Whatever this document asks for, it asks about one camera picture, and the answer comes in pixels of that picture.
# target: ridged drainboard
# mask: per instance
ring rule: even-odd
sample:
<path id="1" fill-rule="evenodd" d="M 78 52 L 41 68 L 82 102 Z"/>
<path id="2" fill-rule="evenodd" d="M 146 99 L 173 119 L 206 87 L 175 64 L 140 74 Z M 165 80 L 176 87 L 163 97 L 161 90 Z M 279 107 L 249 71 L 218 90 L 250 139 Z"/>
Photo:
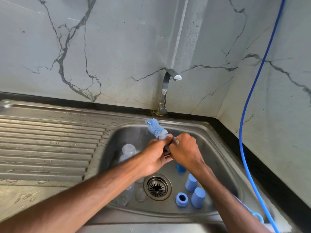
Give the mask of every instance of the ridged drainboard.
<path id="1" fill-rule="evenodd" d="M 105 128 L 0 118 L 0 179 L 80 182 Z"/>

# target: sink drain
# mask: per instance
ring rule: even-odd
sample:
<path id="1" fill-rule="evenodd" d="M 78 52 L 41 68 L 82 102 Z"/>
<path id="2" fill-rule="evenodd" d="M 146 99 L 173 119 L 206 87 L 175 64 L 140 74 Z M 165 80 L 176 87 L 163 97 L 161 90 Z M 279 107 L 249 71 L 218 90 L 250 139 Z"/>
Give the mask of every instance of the sink drain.
<path id="1" fill-rule="evenodd" d="M 144 190 L 151 199 L 162 201 L 170 196 L 172 186 L 165 176 L 155 173 L 146 177 L 144 181 Z"/>

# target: blue hose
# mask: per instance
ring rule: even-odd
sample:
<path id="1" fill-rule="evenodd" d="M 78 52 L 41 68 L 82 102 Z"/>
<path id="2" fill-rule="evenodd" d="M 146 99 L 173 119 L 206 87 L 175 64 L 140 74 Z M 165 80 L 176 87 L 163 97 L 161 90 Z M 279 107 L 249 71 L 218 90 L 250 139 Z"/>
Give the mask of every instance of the blue hose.
<path id="1" fill-rule="evenodd" d="M 280 6 L 280 9 L 279 9 L 279 12 L 278 12 L 278 15 L 277 15 L 275 24 L 274 24 L 274 28 L 273 28 L 273 31 L 272 31 L 272 34 L 271 34 L 271 37 L 270 37 L 269 44 L 268 44 L 268 46 L 267 46 L 265 55 L 263 56 L 263 59 L 262 59 L 262 61 L 261 61 L 261 64 L 260 64 L 258 73 L 257 73 L 256 78 L 255 78 L 255 80 L 254 80 L 254 83 L 253 83 L 253 85 L 252 85 L 252 88 L 251 88 L 251 90 L 250 90 L 250 92 L 249 92 L 249 94 L 248 94 L 248 97 L 247 97 L 247 99 L 246 99 L 246 102 L 245 102 L 244 109 L 243 109 L 243 113 L 242 113 L 242 117 L 241 117 L 241 122 L 240 122 L 240 129 L 239 129 L 239 145 L 240 145 L 240 151 L 241 151 L 242 161 L 243 161 L 243 165 L 244 165 L 244 168 L 245 168 L 247 177 L 248 177 L 248 179 L 249 179 L 249 182 L 250 182 L 251 185 L 252 185 L 252 188 L 254 189 L 254 192 L 255 192 L 255 194 L 256 194 L 258 200 L 259 200 L 259 203 L 260 203 L 260 205 L 261 205 L 263 211 L 265 212 L 265 214 L 266 214 L 266 216 L 267 216 L 269 222 L 271 223 L 271 225 L 272 225 L 272 227 L 273 227 L 273 229 L 274 229 L 274 231 L 275 231 L 276 233 L 280 233 L 280 231 L 278 230 L 278 228 L 277 228 L 276 224 L 274 223 L 274 220 L 273 220 L 273 218 L 271 217 L 271 215 L 270 215 L 270 213 L 269 213 L 269 211 L 268 211 L 268 209 L 267 209 L 267 207 L 266 207 L 266 205 L 265 205 L 265 203 L 264 203 L 262 197 L 260 196 L 260 194 L 259 194 L 259 192 L 258 192 L 258 190 L 257 190 L 257 188 L 256 188 L 256 185 L 255 185 L 255 183 L 254 183 L 254 181 L 253 181 L 253 179 L 252 179 L 251 173 L 249 172 L 249 169 L 248 169 L 248 167 L 247 167 L 247 163 L 246 163 L 245 155 L 244 155 L 244 151 L 243 151 L 242 129 L 243 129 L 243 121 L 244 121 L 244 117 L 245 117 L 245 112 L 246 112 L 246 109 L 247 109 L 247 105 L 248 105 L 248 103 L 249 103 L 249 99 L 251 98 L 251 95 L 252 95 L 252 93 L 253 93 L 254 87 L 255 87 L 256 82 L 257 82 L 257 80 L 258 80 L 258 77 L 259 77 L 259 75 L 260 75 L 260 72 L 261 72 L 261 69 L 262 69 L 262 67 L 263 67 L 263 64 L 264 64 L 265 61 L 266 61 L 266 57 L 267 57 L 268 51 L 269 51 L 269 49 L 270 49 L 270 46 L 271 46 L 271 43 L 272 43 L 272 40 L 273 40 L 273 37 L 274 37 L 275 31 L 276 31 L 276 27 L 277 27 L 278 22 L 279 22 L 279 20 L 280 20 L 280 17 L 281 17 L 281 14 L 282 14 L 282 10 L 283 10 L 283 8 L 284 8 L 284 4 L 285 4 L 285 0 L 282 0 L 281 6 Z"/>

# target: faucet spout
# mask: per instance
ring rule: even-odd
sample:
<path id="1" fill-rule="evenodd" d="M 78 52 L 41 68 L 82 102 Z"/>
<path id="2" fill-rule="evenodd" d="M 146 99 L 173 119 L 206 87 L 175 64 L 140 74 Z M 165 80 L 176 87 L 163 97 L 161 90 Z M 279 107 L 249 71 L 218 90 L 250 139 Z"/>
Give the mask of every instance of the faucet spout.
<path id="1" fill-rule="evenodd" d="M 162 89 L 161 89 L 161 96 L 160 101 L 158 104 L 158 110 L 156 111 L 157 116 L 163 116 L 167 113 L 165 104 L 166 104 L 166 93 L 167 89 L 169 87 L 169 79 L 173 78 L 174 81 L 180 81 L 182 78 L 181 76 L 173 69 L 166 70 L 166 73 L 164 75 L 163 83 L 162 83 Z"/>

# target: plastic bottle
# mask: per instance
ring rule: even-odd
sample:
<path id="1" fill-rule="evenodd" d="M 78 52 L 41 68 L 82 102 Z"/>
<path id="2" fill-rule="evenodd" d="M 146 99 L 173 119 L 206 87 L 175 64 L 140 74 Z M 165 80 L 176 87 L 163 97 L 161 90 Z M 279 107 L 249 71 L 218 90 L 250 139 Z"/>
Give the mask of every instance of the plastic bottle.
<path id="1" fill-rule="evenodd" d="M 126 144 L 122 147 L 122 155 L 119 158 L 119 163 L 127 160 L 128 158 L 134 156 L 136 153 L 135 146 L 131 144 Z M 125 206 L 130 201 L 134 192 L 134 185 L 132 183 L 129 187 L 127 187 L 121 194 L 116 197 L 117 205 Z"/>

